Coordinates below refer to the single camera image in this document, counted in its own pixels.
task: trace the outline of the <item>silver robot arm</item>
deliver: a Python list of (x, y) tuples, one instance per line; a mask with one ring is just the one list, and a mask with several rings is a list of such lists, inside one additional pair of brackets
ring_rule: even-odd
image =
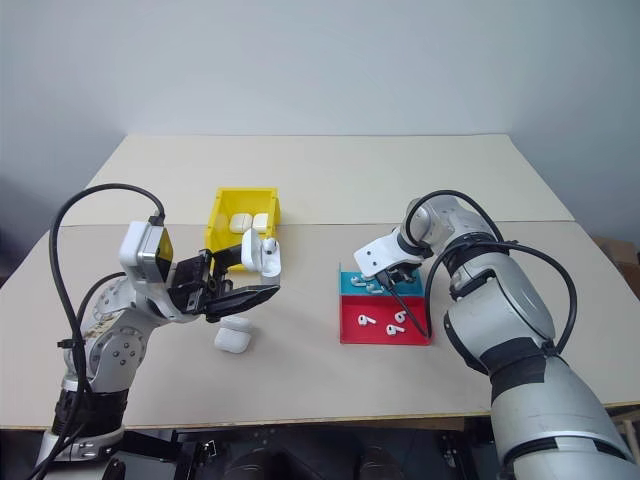
[(549, 311), (491, 225), (445, 192), (423, 199), (354, 257), (363, 275), (402, 281), (443, 255), (456, 300), (445, 331), (467, 365), (490, 378), (503, 478), (640, 479), (607, 412), (554, 348)]
[[(251, 265), (263, 277), (280, 271), (278, 244), (269, 240), (271, 250), (258, 252), (263, 261), (258, 267)], [(78, 391), (76, 365), (70, 341), (60, 344), (66, 349), (67, 371), (37, 463), (50, 455), (66, 423), (71, 422), (69, 431), (79, 431), (79, 435), (55, 456), (56, 468), (47, 479), (103, 478), (109, 470), (112, 476), (105, 478), (120, 478), (115, 471), (124, 474), (122, 463), (110, 457), (125, 434), (122, 418), (127, 395), (146, 356), (151, 332), (168, 323), (191, 322), (201, 314), (216, 322), (258, 305), (278, 291), (279, 275), (275, 279), (272, 275), (269, 281), (263, 278), (263, 285), (237, 289), (225, 279), (230, 266), (242, 263), (243, 249), (247, 248), (256, 247), (243, 242), (213, 253), (202, 250), (197, 257), (174, 264), (171, 241), (162, 224), (131, 223), (119, 253), (126, 277), (105, 288), (81, 324), (91, 394), (83, 396), (75, 415), (71, 411)]]

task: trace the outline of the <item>cable clip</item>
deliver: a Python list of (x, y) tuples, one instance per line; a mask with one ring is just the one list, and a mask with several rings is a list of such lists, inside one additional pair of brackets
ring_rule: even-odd
[(154, 227), (162, 227), (164, 226), (164, 215), (151, 215), (147, 221)]
[(558, 347), (556, 347), (551, 340), (543, 343), (540, 346), (540, 350), (542, 350), (547, 357), (557, 357), (559, 355)]
[(78, 342), (76, 342), (73, 338), (65, 338), (64, 340), (60, 340), (58, 343), (58, 348), (75, 348), (76, 345), (78, 345)]

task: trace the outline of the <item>red tray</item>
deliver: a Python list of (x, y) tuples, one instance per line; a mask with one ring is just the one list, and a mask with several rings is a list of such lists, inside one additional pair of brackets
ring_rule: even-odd
[[(407, 307), (418, 319), (422, 328), (426, 329), (423, 297), (402, 297)], [(403, 323), (397, 323), (394, 315), (402, 307), (393, 297), (374, 297), (372, 295), (341, 295), (340, 296), (340, 343), (368, 343), (382, 345), (429, 345), (418, 329), (406, 318)], [(366, 315), (377, 321), (375, 325), (360, 326), (358, 316)], [(394, 336), (387, 335), (388, 324), (400, 326), (404, 332)]]

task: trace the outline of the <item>blue container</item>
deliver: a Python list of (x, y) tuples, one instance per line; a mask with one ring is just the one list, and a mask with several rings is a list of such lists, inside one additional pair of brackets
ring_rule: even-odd
[[(340, 295), (371, 295), (373, 297), (381, 297), (381, 296), (391, 296), (389, 292), (386, 290), (384, 293), (369, 293), (367, 292), (366, 287), (354, 287), (351, 284), (351, 277), (361, 278), (362, 273), (360, 272), (340, 272)], [(415, 282), (407, 283), (401, 282), (396, 284), (396, 292), (398, 295), (403, 297), (422, 297), (424, 295), (424, 288), (422, 287), (422, 281), (420, 280), (420, 275), (418, 271), (414, 271), (412, 273), (413, 278), (415, 278)], [(380, 289), (380, 284), (377, 280), (370, 280), (366, 282), (367, 284), (375, 285), (375, 289)]]

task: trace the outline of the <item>yellow plastic box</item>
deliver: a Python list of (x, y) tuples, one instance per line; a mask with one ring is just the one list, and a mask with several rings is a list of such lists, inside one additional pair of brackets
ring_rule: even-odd
[[(267, 213), (267, 231), (261, 238), (275, 237), (276, 225), (280, 222), (280, 202), (277, 188), (222, 187), (216, 193), (216, 201), (204, 234), (206, 248), (215, 252), (242, 243), (241, 233), (231, 233), (229, 222), (236, 213)], [(242, 265), (232, 270), (244, 270)]]

